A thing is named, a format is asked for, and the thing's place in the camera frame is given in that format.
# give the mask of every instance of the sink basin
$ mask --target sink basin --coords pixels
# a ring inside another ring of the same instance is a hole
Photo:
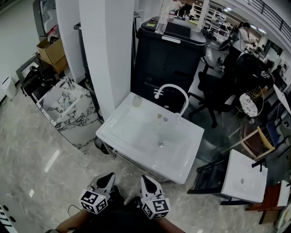
[[[260,166],[252,168],[254,160],[231,150],[222,194],[254,203],[264,199],[268,168]]]
[[[54,126],[62,120],[62,117],[74,107],[83,95],[83,92],[78,88],[79,86],[74,82],[71,84],[74,86],[72,90],[68,83],[61,87],[64,81],[58,82],[37,103],[38,107],[48,114]]]
[[[117,107],[96,135],[126,157],[179,184],[185,183],[204,129],[135,94]]]

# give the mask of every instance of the office chair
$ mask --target office chair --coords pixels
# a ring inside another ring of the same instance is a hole
[[[200,101],[201,105],[189,114],[192,118],[194,114],[204,108],[208,108],[212,118],[212,128],[217,126],[214,111],[229,112],[233,106],[226,104],[226,101],[232,96],[241,96],[242,94],[259,86],[259,77],[264,70],[264,63],[251,54],[243,54],[236,62],[236,66],[231,73],[225,73],[222,78],[207,74],[209,68],[214,68],[214,57],[211,47],[207,47],[204,56],[205,68],[203,72],[198,73],[200,83],[198,89],[203,91],[204,98],[191,92],[192,96]]]

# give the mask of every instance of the marble floor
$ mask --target marble floor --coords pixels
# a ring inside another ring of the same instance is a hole
[[[94,144],[81,153],[20,91],[0,107],[0,164],[0,184],[10,188],[4,192],[15,197],[39,232],[67,219],[71,204],[80,207],[79,194],[93,177],[115,172],[128,201],[139,193],[140,176],[146,174],[121,157],[102,154]],[[162,185],[172,208],[167,218],[187,233],[271,233],[272,224],[258,225],[261,213],[220,206],[221,199],[212,195],[186,194],[203,164],[195,160],[184,185]]]

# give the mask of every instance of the utility sink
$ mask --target utility sink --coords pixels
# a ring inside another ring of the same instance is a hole
[[[37,102],[37,106],[54,126],[62,121],[84,94],[79,85],[64,82],[64,79],[59,81]]]
[[[204,129],[130,93],[96,135],[129,159],[179,184],[185,183]]]
[[[222,194],[253,203],[261,203],[264,199],[268,168],[260,166],[252,168],[254,160],[231,150]]]

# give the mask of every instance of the faucet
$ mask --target faucet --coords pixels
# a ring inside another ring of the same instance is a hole
[[[155,95],[155,99],[158,99],[160,97],[160,93],[161,91],[165,88],[165,87],[173,87],[173,88],[176,88],[178,89],[179,91],[181,91],[183,93],[183,95],[185,96],[185,99],[186,99],[186,104],[184,105],[184,108],[181,110],[180,113],[175,113],[177,117],[181,117],[183,115],[183,113],[185,112],[186,108],[188,107],[189,105],[189,97],[187,96],[187,93],[182,89],[180,88],[179,86],[177,85],[174,85],[174,84],[165,84],[163,86],[160,87],[159,91],[156,93]]]
[[[71,79],[69,77],[66,77],[66,78],[64,78],[64,80],[65,81],[60,85],[60,87],[62,87],[65,83],[68,83],[69,89],[72,90],[72,87],[74,88],[74,85],[72,84]]]

